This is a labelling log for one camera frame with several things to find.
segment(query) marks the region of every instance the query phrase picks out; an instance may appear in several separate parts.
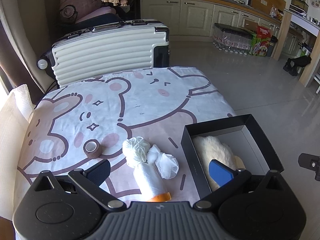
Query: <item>wall outlet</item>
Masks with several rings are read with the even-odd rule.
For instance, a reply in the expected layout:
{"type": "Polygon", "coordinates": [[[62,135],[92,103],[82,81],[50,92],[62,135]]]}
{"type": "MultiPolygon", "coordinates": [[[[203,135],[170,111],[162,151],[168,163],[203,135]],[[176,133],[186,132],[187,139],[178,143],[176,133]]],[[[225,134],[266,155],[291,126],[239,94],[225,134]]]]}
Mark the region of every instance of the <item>wall outlet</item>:
{"type": "Polygon", "coordinates": [[[265,6],[267,6],[267,4],[268,4],[267,1],[265,1],[265,0],[261,0],[261,3],[264,4],[265,6]]]}

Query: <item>fish tank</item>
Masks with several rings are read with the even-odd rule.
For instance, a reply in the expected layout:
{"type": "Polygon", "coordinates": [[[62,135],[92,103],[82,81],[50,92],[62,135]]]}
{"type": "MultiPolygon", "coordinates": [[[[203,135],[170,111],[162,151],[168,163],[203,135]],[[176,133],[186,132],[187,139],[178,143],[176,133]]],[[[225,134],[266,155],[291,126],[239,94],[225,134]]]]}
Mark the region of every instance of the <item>fish tank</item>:
{"type": "Polygon", "coordinates": [[[294,5],[295,7],[300,8],[301,10],[304,10],[306,13],[308,12],[308,5],[306,2],[302,0],[291,0],[291,4],[294,5]]]}

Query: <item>table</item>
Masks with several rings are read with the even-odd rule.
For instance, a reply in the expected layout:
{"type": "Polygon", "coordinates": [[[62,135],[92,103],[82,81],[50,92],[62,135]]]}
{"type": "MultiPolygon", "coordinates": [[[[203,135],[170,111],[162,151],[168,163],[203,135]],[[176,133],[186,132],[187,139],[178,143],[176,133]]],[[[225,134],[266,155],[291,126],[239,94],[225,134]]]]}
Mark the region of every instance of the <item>table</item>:
{"type": "Polygon", "coordinates": [[[307,19],[301,17],[300,15],[295,14],[288,9],[284,9],[284,15],[282,18],[282,23],[280,26],[280,31],[278,35],[278,43],[272,53],[272,58],[275,60],[279,60],[281,51],[284,46],[285,39],[288,35],[290,22],[293,22],[303,29],[309,31],[313,35],[317,37],[315,46],[311,53],[311,63],[305,67],[299,81],[305,86],[308,87],[311,84],[317,70],[319,68],[319,61],[320,61],[320,27],[307,19]]]}

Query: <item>trash can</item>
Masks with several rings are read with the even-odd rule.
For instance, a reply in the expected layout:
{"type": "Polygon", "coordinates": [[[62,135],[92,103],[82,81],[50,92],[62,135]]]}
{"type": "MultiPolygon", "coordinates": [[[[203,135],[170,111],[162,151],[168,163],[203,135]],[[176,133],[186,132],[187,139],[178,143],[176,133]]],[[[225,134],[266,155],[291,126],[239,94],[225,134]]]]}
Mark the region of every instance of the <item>trash can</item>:
{"type": "Polygon", "coordinates": [[[278,42],[277,37],[276,36],[272,36],[271,40],[270,40],[270,43],[269,43],[269,48],[268,48],[266,57],[271,57],[273,49],[275,48],[277,42],[278,42]]]}

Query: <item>beige fur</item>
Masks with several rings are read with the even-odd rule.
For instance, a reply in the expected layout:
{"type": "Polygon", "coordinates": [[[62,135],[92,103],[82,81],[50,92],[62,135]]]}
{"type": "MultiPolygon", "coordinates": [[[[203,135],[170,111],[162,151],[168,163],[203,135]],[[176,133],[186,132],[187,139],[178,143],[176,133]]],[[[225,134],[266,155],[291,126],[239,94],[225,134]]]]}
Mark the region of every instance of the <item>beige fur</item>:
{"type": "Polygon", "coordinates": [[[219,139],[213,136],[197,136],[192,139],[198,154],[200,163],[209,182],[212,191],[219,188],[219,185],[209,175],[209,163],[211,160],[218,160],[229,168],[236,170],[236,160],[227,145],[220,143],[219,139]]]}

